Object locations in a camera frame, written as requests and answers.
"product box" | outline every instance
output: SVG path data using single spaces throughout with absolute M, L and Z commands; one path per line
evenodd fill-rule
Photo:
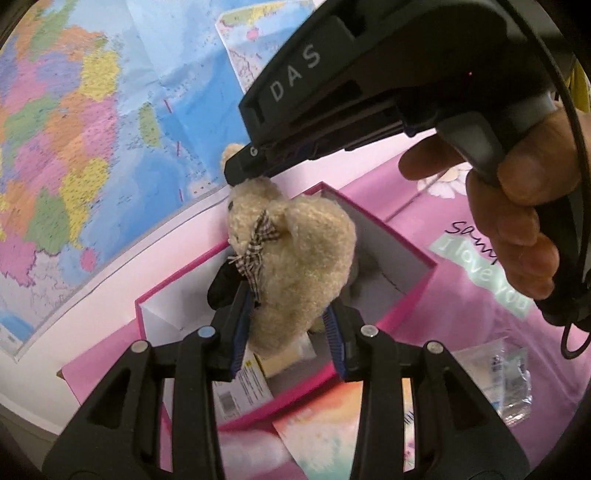
M 392 333 L 417 304 L 436 263 L 389 226 L 350 198 L 320 183 L 304 192 L 338 202 L 356 225 L 359 274 L 347 303 L 357 308 L 365 323 Z M 223 242 L 136 301 L 140 328 L 152 345 L 183 339 L 208 325 L 214 311 L 207 291 L 219 267 L 232 255 Z M 336 379 L 324 333 L 310 335 L 314 356 L 265 378 L 259 363 L 246 352 L 242 371 L 230 384 L 215 384 L 216 417 L 221 430 L 246 428 L 267 419 Z M 172 415 L 173 382 L 165 386 L 164 404 Z

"silver screw head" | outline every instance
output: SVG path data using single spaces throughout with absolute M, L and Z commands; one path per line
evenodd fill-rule
M 197 330 L 197 334 L 201 338 L 211 338 L 216 334 L 216 329 L 213 328 L 211 325 L 206 325 Z
M 374 325 L 363 325 L 361 327 L 361 335 L 364 337 L 373 338 L 379 333 L 379 329 Z
M 427 350 L 435 355 L 439 355 L 440 353 L 443 353 L 443 345 L 439 342 L 429 342 L 427 344 Z
M 145 340 L 138 340 L 131 344 L 131 351 L 133 353 L 144 353 L 148 349 L 148 342 Z

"plaid bow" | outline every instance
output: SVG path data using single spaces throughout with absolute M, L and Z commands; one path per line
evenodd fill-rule
M 230 258 L 230 263 L 235 263 L 238 271 L 246 277 L 254 295 L 255 304 L 260 303 L 260 275 L 262 268 L 262 247 L 265 242 L 277 240 L 279 232 L 271 223 L 267 211 L 264 210 L 256 220 L 255 229 L 248 242 L 244 255 L 236 255 Z

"map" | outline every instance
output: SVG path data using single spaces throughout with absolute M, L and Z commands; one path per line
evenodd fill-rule
M 237 8 L 219 17 L 216 28 L 243 92 L 293 33 L 293 22 L 303 23 L 314 8 L 312 0 L 280 1 Z
M 222 151 L 248 142 L 243 92 L 313 11 L 252 1 L 40 0 L 18 24 L 0 51 L 0 348 L 18 357 L 223 187 Z

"beige teddy bear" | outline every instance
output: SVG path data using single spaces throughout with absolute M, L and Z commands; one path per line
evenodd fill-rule
M 242 148 L 229 145 L 223 166 Z M 350 277 L 355 224 L 334 201 L 319 196 L 285 198 L 268 178 L 236 185 L 228 203 L 234 261 L 258 300 L 249 345 L 268 358 L 310 329 Z

